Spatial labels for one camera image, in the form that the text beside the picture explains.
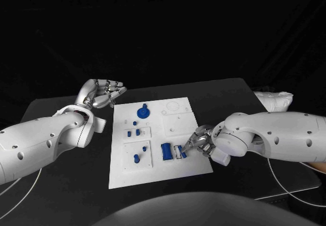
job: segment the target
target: wire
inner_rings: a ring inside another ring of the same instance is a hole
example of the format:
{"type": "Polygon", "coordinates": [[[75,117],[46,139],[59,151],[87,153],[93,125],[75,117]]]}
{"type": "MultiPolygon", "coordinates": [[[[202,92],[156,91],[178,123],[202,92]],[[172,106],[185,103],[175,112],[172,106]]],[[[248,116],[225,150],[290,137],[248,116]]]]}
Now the wire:
{"type": "Polygon", "coordinates": [[[7,189],[0,193],[0,196],[6,193],[6,191],[18,184],[18,182],[20,181],[22,178],[19,178],[13,184],[7,187],[7,189]]]}
{"type": "Polygon", "coordinates": [[[309,166],[307,164],[305,164],[303,162],[300,162],[302,165],[305,165],[306,167],[309,167],[310,169],[313,169],[315,171],[326,174],[323,171],[320,171],[319,169],[313,168],[312,166],[309,166]]]}
{"type": "Polygon", "coordinates": [[[271,171],[271,173],[273,173],[273,176],[274,176],[274,179],[276,179],[276,181],[277,181],[277,183],[279,183],[279,185],[282,186],[282,188],[283,188],[283,190],[286,191],[286,193],[294,198],[294,199],[297,199],[299,201],[302,201],[303,203],[306,203],[306,204],[309,204],[310,206],[316,206],[316,207],[325,207],[326,208],[326,206],[323,206],[323,205],[316,205],[316,204],[312,204],[312,203],[309,203],[309,202],[306,202],[306,201],[303,201],[300,198],[297,198],[289,191],[287,191],[287,189],[283,187],[283,185],[280,184],[280,181],[277,180],[277,176],[276,176],[276,174],[274,174],[274,171],[273,171],[273,168],[271,168],[271,165],[270,165],[270,171],[271,171]]]}
{"type": "Polygon", "coordinates": [[[42,168],[39,169],[39,174],[38,174],[38,177],[36,177],[36,179],[35,179],[35,183],[33,183],[33,185],[32,185],[32,187],[31,187],[31,189],[29,189],[28,194],[25,195],[25,197],[22,198],[22,200],[19,201],[19,203],[16,204],[16,206],[15,206],[15,207],[9,210],[9,212],[0,217],[0,220],[10,214],[10,212],[15,210],[15,208],[19,206],[19,204],[22,203],[22,201],[25,200],[25,198],[28,197],[28,195],[29,195],[29,193],[31,193],[31,191],[32,191],[32,189],[33,189],[33,187],[35,187],[36,181],[38,181],[38,179],[39,179],[41,171],[42,171],[42,168]]]}

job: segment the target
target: white fabric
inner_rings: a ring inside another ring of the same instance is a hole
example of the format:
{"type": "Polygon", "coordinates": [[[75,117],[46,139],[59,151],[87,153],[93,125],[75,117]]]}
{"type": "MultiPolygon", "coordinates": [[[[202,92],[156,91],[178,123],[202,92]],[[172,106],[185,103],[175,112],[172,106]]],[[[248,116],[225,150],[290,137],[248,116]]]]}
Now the white fabric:
{"type": "Polygon", "coordinates": [[[293,94],[287,92],[254,92],[269,112],[286,112],[293,100],[293,94]]]}

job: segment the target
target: robotic hand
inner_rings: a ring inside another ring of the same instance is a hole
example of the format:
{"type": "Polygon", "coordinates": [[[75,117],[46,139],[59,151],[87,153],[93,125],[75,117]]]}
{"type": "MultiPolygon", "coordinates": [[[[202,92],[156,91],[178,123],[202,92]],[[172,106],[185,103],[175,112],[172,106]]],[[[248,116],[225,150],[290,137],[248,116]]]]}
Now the robotic hand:
{"type": "Polygon", "coordinates": [[[119,81],[90,79],[75,105],[65,106],[52,117],[0,131],[0,185],[38,171],[64,151],[88,145],[94,132],[101,133],[106,126],[91,109],[114,107],[114,99],[126,91],[119,81]]]}
{"type": "Polygon", "coordinates": [[[224,166],[247,151],[271,159],[326,162],[326,118],[299,112],[234,113],[215,127],[196,129],[182,152],[195,147],[224,166]]]}

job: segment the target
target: white board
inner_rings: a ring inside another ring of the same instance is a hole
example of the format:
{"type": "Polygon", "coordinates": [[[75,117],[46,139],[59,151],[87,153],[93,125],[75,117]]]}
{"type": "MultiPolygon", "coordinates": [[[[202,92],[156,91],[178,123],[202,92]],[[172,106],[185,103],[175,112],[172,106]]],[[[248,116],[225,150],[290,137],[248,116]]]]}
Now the white board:
{"type": "Polygon", "coordinates": [[[194,149],[182,158],[175,147],[185,145],[196,128],[198,122],[186,97],[116,105],[108,189],[212,173],[209,159],[202,153],[194,149]],[[147,104],[150,110],[146,119],[137,117],[143,104],[147,104]],[[170,160],[163,160],[165,143],[170,143],[170,160]],[[136,154],[140,157],[139,163],[134,162],[136,154]]]}

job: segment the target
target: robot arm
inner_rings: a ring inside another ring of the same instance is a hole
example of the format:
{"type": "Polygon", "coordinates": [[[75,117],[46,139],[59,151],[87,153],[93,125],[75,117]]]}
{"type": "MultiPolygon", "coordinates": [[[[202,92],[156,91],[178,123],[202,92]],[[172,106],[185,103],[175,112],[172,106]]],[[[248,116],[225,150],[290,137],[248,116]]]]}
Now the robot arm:
{"type": "Polygon", "coordinates": [[[326,118],[297,112],[273,112],[247,115],[234,113],[206,132],[194,135],[182,151],[198,146],[204,155],[228,165],[231,156],[247,151],[286,161],[326,161],[326,118]],[[198,137],[206,142],[198,143],[198,137]]]}
{"type": "Polygon", "coordinates": [[[75,105],[52,117],[39,118],[0,131],[0,185],[25,177],[75,147],[85,147],[94,132],[101,133],[106,120],[91,108],[114,107],[114,99],[127,91],[121,82],[90,79],[75,105]]]}

